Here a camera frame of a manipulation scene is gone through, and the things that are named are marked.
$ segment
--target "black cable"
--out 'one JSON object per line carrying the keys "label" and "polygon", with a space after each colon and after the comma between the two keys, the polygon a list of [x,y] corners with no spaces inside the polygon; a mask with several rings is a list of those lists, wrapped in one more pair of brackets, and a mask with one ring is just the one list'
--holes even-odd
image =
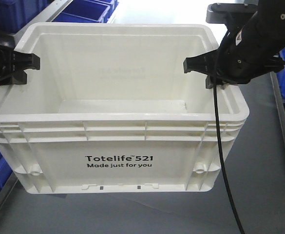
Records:
{"label": "black cable", "polygon": [[216,56],[215,60],[215,67],[214,67],[214,75],[213,75],[213,96],[214,96],[214,107],[215,107],[215,119],[216,119],[216,132],[217,132],[217,142],[218,142],[218,151],[219,151],[219,158],[220,158],[220,164],[221,164],[221,171],[222,175],[224,178],[225,186],[226,186],[226,191],[228,194],[228,198],[230,201],[231,209],[234,214],[234,218],[236,221],[236,224],[238,225],[238,228],[240,230],[241,234],[245,234],[242,223],[240,221],[239,215],[237,213],[237,210],[235,208],[234,200],[232,197],[231,189],[229,186],[228,178],[227,178],[227,173],[226,173],[226,168],[225,168],[225,161],[224,161],[224,156],[223,156],[223,150],[222,150],[222,143],[221,143],[221,136],[220,136],[220,122],[219,122],[219,112],[218,112],[218,101],[217,101],[217,67],[218,67],[218,59],[219,59],[219,54],[221,53],[222,50],[222,43],[219,45],[218,48],[218,53]]}

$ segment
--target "white plastic crate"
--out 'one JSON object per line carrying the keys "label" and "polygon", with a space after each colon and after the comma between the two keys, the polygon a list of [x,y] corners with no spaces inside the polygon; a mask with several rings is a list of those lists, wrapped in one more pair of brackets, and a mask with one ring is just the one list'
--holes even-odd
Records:
{"label": "white plastic crate", "polygon": [[[0,87],[0,151],[34,194],[208,191],[212,90],[183,61],[215,48],[201,25],[34,24],[16,50],[41,70]],[[248,107],[238,86],[218,101],[227,157]]]}

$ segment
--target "robotic arm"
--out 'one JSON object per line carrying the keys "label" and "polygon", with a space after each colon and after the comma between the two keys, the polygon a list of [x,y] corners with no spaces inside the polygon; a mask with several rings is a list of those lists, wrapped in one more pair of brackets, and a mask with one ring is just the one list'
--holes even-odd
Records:
{"label": "robotic arm", "polygon": [[206,88],[216,84],[246,84],[251,79],[283,69],[276,55],[285,47],[285,0],[259,0],[253,4],[214,3],[207,22],[224,23],[228,29],[217,50],[184,61],[184,72],[208,75]]}

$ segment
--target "gray floor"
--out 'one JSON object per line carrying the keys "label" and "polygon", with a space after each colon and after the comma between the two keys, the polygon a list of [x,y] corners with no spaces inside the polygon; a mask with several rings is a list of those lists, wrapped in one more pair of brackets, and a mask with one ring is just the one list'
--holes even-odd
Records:
{"label": "gray floor", "polygon": [[[143,11],[124,15],[135,7],[145,9],[127,6],[115,22],[142,22]],[[232,193],[246,233],[285,234],[285,148],[270,77],[241,90],[250,115],[226,160]],[[30,195],[17,184],[0,211],[0,234],[29,233],[237,234],[238,229],[219,176],[206,193]]]}

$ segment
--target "metal shelf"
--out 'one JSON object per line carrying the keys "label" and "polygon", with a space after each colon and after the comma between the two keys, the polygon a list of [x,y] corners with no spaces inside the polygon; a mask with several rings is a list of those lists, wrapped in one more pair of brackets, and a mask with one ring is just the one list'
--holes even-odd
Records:
{"label": "metal shelf", "polygon": [[15,47],[26,29],[37,22],[51,22],[57,15],[67,7],[73,0],[54,0],[44,10],[42,10],[27,25],[21,28],[17,33],[7,33],[0,30],[0,44]]}
{"label": "metal shelf", "polygon": [[283,139],[284,139],[284,144],[285,144],[285,101],[283,100],[279,88],[279,83],[277,76],[274,72],[270,73],[271,80],[272,80],[272,85],[273,85],[273,90],[274,90],[274,95],[275,95],[275,101],[279,113],[279,119],[280,119],[280,124],[281,124],[281,129],[283,133]]}

